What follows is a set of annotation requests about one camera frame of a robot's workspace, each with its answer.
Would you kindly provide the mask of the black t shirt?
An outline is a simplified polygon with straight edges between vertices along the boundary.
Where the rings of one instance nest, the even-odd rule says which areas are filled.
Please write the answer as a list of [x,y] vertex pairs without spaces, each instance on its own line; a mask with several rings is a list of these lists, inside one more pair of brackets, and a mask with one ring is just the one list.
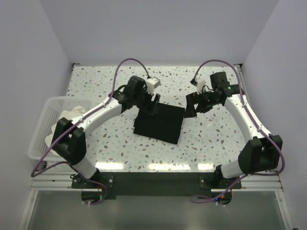
[[149,115],[139,111],[134,121],[136,135],[177,144],[184,119],[185,108],[160,103],[158,113]]

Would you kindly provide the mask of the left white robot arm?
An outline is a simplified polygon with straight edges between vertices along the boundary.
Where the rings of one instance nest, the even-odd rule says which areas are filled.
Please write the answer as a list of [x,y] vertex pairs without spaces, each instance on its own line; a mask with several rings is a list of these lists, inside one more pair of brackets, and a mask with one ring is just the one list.
[[109,119],[136,106],[154,115],[158,110],[159,94],[154,90],[161,84],[157,78],[130,77],[127,84],[113,89],[99,105],[73,119],[61,118],[55,128],[51,147],[83,179],[89,188],[103,187],[100,171],[86,157],[86,139]]

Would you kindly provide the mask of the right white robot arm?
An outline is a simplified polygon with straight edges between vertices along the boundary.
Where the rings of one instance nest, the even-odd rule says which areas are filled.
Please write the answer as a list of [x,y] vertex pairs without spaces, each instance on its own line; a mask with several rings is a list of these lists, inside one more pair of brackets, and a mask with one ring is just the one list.
[[206,113],[215,105],[224,106],[232,115],[245,140],[237,160],[215,168],[210,183],[225,188],[231,179],[248,175],[261,174],[263,171],[276,170],[280,161],[282,138],[272,135],[252,111],[239,84],[230,84],[224,72],[210,76],[211,88],[205,81],[191,80],[197,91],[186,96],[186,118]]

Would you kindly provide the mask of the white plastic laundry basket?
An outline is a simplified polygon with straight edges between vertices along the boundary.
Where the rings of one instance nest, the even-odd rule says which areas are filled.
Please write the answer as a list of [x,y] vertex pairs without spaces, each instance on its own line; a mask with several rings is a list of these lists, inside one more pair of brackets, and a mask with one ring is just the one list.
[[68,96],[51,97],[43,107],[28,150],[28,157],[39,160],[52,141],[55,125],[59,119],[76,118],[94,107],[94,102]]

